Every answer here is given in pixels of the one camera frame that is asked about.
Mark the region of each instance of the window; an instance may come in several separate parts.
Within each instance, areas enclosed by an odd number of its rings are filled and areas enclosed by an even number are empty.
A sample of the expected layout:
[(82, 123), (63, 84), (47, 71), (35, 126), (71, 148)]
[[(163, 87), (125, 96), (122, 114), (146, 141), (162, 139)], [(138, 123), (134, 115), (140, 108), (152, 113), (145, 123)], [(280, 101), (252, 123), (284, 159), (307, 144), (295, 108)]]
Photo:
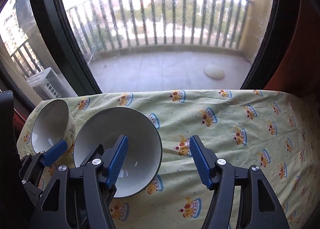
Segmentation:
[(62, 0), (102, 92), (239, 89), (273, 0)]
[(29, 0), (8, 0), (0, 12), (0, 36), (1, 67), (33, 105), (77, 96), (48, 51)]

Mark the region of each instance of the bowl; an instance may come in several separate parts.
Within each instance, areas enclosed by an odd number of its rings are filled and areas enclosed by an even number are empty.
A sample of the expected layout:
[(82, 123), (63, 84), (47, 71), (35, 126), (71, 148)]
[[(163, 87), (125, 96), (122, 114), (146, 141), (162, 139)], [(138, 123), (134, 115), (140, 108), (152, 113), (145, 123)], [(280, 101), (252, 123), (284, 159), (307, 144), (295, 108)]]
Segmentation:
[(108, 108), (92, 116), (80, 129), (74, 148), (75, 166), (102, 144), (112, 148), (120, 135), (128, 137), (128, 152), (116, 182), (115, 198), (129, 197), (145, 189), (159, 171), (162, 143), (152, 122), (131, 108)]
[(64, 100), (57, 99), (49, 102), (39, 112), (32, 127), (31, 144), (35, 153), (47, 151), (63, 139), (68, 144), (69, 152), (75, 140), (74, 123), (69, 107)]

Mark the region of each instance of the round white object on floor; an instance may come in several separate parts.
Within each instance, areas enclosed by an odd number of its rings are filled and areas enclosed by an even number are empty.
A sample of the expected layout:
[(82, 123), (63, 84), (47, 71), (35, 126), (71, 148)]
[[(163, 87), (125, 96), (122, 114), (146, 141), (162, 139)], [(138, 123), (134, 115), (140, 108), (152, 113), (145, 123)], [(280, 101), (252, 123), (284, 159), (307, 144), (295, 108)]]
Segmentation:
[(216, 80), (221, 80), (224, 79), (224, 71), (222, 68), (219, 68), (215, 65), (208, 65), (204, 68), (204, 73), (212, 78), (212, 79), (216, 79)]

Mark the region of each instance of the blue gripper pad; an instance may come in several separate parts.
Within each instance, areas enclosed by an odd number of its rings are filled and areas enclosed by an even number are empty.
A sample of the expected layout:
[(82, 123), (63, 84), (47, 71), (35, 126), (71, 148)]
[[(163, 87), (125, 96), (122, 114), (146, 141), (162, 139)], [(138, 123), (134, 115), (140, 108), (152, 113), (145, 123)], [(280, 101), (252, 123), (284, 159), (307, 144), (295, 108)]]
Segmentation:
[(215, 164), (197, 135), (190, 138), (190, 151), (202, 184), (206, 185), (207, 188), (211, 190), (213, 182), (211, 180), (210, 170), (214, 168)]
[(128, 137), (123, 136), (122, 138), (119, 137), (119, 139), (115, 146), (113, 146), (113, 150), (116, 148), (116, 151), (113, 154), (113, 158), (108, 167), (108, 177), (105, 183), (108, 188), (111, 188), (111, 186), (116, 183), (124, 162), (124, 158), (128, 151)]
[(40, 161), (44, 167), (50, 167), (58, 158), (61, 157), (68, 149), (68, 144), (65, 140), (58, 142), (47, 150), (42, 160)]

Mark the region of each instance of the bowl rim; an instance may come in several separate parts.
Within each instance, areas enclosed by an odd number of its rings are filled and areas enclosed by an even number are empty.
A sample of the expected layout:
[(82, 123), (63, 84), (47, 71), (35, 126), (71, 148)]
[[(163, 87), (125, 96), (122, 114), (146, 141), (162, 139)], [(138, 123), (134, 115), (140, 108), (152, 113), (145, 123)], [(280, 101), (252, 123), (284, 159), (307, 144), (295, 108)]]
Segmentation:
[[(126, 197), (134, 196), (134, 195), (140, 193), (141, 191), (143, 191), (144, 189), (146, 189), (146, 188), (150, 185), (150, 183), (153, 181), (153, 179), (156, 177), (156, 175), (157, 175), (158, 172), (159, 172), (159, 169), (160, 169), (160, 166), (161, 166), (161, 163), (162, 163), (163, 147), (162, 147), (162, 140), (161, 140), (160, 134), (159, 134), (159, 132), (158, 132), (158, 129), (153, 125), (153, 123), (150, 121), (150, 119), (149, 119), (147, 116), (145, 116), (142, 112), (140, 112), (140, 111), (138, 111), (138, 110), (135, 110), (135, 109), (132, 109), (132, 108), (127, 108), (127, 107), (109, 107), (109, 108), (103, 109), (103, 110), (95, 113), (93, 116), (91, 116), (91, 117), (83, 124), (83, 126), (80, 128), (80, 130), (79, 130), (79, 132), (78, 132), (78, 134), (77, 134), (77, 136), (76, 136), (74, 149), (76, 148), (76, 141), (77, 141), (77, 138), (78, 138), (79, 133), (81, 132), (82, 128), (83, 128), (94, 116), (96, 116), (97, 114), (99, 114), (99, 113), (101, 113), (101, 112), (104, 112), (104, 111), (107, 111), (107, 110), (109, 110), (109, 109), (113, 109), (113, 108), (128, 109), (128, 110), (132, 110), (132, 111), (136, 111), (136, 112), (140, 113), (142, 116), (144, 116), (144, 117), (152, 124), (153, 128), (154, 128), (154, 129), (156, 130), (156, 132), (157, 132), (157, 135), (158, 135), (158, 138), (159, 138), (159, 142), (160, 142), (160, 160), (159, 160), (158, 168), (157, 168), (155, 174), (153, 175), (152, 179), (147, 183), (146, 186), (144, 186), (142, 189), (140, 189), (139, 191), (137, 191), (137, 192), (135, 192), (135, 193), (133, 193), (133, 194), (131, 194), (131, 195), (121, 196), (121, 197), (114, 197), (114, 198), (120, 199), (120, 198), (126, 198)], [(75, 165), (75, 167), (76, 167), (74, 155), (73, 155), (73, 163), (74, 163), (74, 165)]]
[(34, 151), (35, 153), (37, 153), (37, 152), (35, 151), (35, 149), (34, 149), (34, 147), (33, 147), (33, 142), (32, 142), (33, 129), (34, 129), (34, 127), (35, 127), (35, 124), (36, 124), (36, 122), (37, 122), (37, 120), (38, 120), (41, 112), (44, 110), (44, 108), (46, 108), (48, 105), (50, 105), (52, 102), (55, 102), (55, 101), (62, 101), (62, 102), (64, 102), (64, 104), (67, 106), (67, 109), (68, 109), (68, 119), (67, 119), (67, 125), (66, 125), (66, 128), (64, 129), (63, 135), (64, 135), (64, 134), (66, 133), (66, 131), (67, 131), (68, 123), (69, 123), (69, 121), (70, 121), (70, 108), (69, 108), (69, 106), (68, 106), (68, 104), (67, 104), (67, 102), (66, 102), (65, 100), (63, 100), (63, 99), (61, 99), (61, 98), (52, 99), (49, 103), (47, 103), (47, 104), (39, 111), (39, 113), (38, 113), (38, 115), (37, 115), (37, 117), (36, 117), (36, 119), (35, 119), (35, 122), (33, 123), (33, 126), (32, 126), (32, 130), (31, 130), (31, 134), (30, 134), (30, 135), (31, 135), (30, 140), (31, 140), (31, 147), (32, 147), (32, 149), (33, 149), (33, 151)]

